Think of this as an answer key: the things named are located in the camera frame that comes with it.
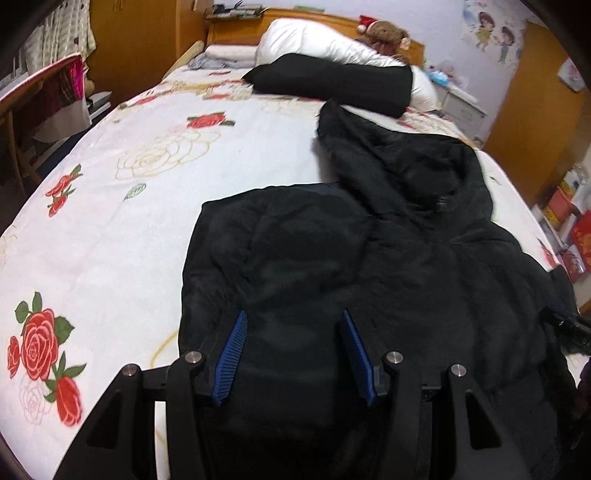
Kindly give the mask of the black puffer jacket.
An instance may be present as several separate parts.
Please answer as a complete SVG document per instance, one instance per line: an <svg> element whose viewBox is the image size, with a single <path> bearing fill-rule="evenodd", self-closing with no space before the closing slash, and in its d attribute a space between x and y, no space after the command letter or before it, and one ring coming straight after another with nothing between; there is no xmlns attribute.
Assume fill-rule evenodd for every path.
<svg viewBox="0 0 591 480"><path fill-rule="evenodd" d="M425 384L464 365L534 479L590 474L590 434L556 327L573 293L493 219L480 162L460 140L402 133L335 102L318 115L335 181L204 204L182 273L181 352L249 320L228 413L209 426L214 478L369 478L368 432L339 344L349 316Z"/></svg>

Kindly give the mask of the red gift box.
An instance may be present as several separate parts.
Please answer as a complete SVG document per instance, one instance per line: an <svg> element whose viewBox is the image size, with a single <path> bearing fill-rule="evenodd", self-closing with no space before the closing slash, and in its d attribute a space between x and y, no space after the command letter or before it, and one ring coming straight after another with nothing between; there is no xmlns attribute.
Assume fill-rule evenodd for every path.
<svg viewBox="0 0 591 480"><path fill-rule="evenodd" d="M581 219L572 230L572 241L580 253L587 271L591 267L591 229L590 223Z"/></svg>

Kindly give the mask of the white floral bed blanket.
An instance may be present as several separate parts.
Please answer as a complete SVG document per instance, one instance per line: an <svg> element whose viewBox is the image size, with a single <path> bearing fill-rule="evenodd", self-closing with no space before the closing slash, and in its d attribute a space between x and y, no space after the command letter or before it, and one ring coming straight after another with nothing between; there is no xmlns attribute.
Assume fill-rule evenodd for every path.
<svg viewBox="0 0 591 480"><path fill-rule="evenodd" d="M318 145L332 100L259 93L243 75L181 69L124 103L2 234L1 437L19 475L219 479L206 473L204 444L235 381L214 404L198 393L204 345L179 349L198 217L205 203L252 190L335 181ZM468 145L493 221L545 270L565 273L503 171L453 123L339 105L392 131ZM464 365L431 386L400 352L381 352L384 394L371 406L359 397L368 432L386 443L362 479L534 479Z"/></svg>

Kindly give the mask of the right wooden wardrobe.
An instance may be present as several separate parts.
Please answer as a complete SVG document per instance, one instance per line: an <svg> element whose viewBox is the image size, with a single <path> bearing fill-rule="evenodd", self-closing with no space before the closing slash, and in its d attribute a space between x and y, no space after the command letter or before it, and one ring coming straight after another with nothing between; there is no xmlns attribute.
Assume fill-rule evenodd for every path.
<svg viewBox="0 0 591 480"><path fill-rule="evenodd" d="M590 91L559 77L567 52L543 26L529 23L524 51L484 150L528 205L550 190L590 147Z"/></svg>

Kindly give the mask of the wooden wardrobe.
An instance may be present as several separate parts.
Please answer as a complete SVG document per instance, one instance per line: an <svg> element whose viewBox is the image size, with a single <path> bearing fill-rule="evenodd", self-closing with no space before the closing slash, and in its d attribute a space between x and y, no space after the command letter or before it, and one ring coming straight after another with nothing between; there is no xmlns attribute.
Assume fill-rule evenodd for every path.
<svg viewBox="0 0 591 480"><path fill-rule="evenodd" d="M155 86L174 62L207 34L209 0L92 0L95 51L88 77L117 106Z"/></svg>
<svg viewBox="0 0 591 480"><path fill-rule="evenodd" d="M524 51L484 150L528 205L550 190L590 147L590 91L559 77L567 52L543 26L529 23Z"/></svg>

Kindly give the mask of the grey bedside drawer cabinet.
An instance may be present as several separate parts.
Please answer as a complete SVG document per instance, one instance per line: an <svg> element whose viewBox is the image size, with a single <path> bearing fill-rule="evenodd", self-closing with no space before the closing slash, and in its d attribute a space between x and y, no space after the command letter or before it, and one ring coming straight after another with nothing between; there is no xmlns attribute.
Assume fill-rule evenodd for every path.
<svg viewBox="0 0 591 480"><path fill-rule="evenodd" d="M456 126L470 140L475 140L487 117L487 113L468 100L450 91L448 87L434 85L440 101L440 111L451 118Z"/></svg>

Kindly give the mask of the folded black garment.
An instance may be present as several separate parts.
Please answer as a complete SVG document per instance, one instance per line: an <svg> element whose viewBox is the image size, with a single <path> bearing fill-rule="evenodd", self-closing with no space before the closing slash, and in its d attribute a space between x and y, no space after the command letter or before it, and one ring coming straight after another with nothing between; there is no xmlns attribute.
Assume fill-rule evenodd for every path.
<svg viewBox="0 0 591 480"><path fill-rule="evenodd" d="M409 66L341 64L290 53L254 67L242 80L263 94L332 100L399 118L411 103L413 72Z"/></svg>

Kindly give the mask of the wooden desk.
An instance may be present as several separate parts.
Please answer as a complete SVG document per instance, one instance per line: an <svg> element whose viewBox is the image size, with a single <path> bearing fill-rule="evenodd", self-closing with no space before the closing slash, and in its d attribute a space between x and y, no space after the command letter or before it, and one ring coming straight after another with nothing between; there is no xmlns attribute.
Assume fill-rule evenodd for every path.
<svg viewBox="0 0 591 480"><path fill-rule="evenodd" d="M40 184L20 144L55 143L90 127L82 55L70 54L13 84L1 95L1 124L18 184L24 185L24 177Z"/></svg>

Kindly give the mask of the left wooden wardrobe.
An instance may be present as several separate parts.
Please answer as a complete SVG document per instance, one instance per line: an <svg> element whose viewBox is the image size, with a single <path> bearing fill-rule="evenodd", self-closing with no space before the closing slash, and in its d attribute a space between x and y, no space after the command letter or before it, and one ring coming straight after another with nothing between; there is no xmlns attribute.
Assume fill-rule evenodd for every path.
<svg viewBox="0 0 591 480"><path fill-rule="evenodd" d="M88 77L117 106L155 86L174 62L207 34L209 0L92 0L95 51Z"/></svg>

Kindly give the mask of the brown teddy bear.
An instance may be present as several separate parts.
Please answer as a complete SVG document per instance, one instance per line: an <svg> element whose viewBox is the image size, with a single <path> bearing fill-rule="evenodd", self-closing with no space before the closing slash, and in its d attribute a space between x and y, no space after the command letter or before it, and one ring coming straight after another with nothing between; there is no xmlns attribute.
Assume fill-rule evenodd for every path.
<svg viewBox="0 0 591 480"><path fill-rule="evenodd" d="M408 51L411 46L410 34L394 23L361 16L358 25L359 42L377 51L408 64Z"/></svg>

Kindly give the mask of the patterned window curtain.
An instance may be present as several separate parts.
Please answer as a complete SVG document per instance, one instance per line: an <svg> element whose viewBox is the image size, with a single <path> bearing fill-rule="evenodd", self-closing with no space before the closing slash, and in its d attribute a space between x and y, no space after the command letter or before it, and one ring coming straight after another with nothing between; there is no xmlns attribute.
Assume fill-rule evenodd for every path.
<svg viewBox="0 0 591 480"><path fill-rule="evenodd" d="M95 49L90 1L68 0L33 30L22 52L27 72L35 73L71 54L86 60Z"/></svg>

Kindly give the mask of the cartoon wall sticker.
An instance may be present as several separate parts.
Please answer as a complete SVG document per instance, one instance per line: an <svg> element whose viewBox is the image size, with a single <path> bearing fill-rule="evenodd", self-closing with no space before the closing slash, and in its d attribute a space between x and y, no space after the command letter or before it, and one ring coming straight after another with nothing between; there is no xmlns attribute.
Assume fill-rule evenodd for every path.
<svg viewBox="0 0 591 480"><path fill-rule="evenodd" d="M465 1L462 40L496 66L514 72L520 62L527 28L511 1Z"/></svg>

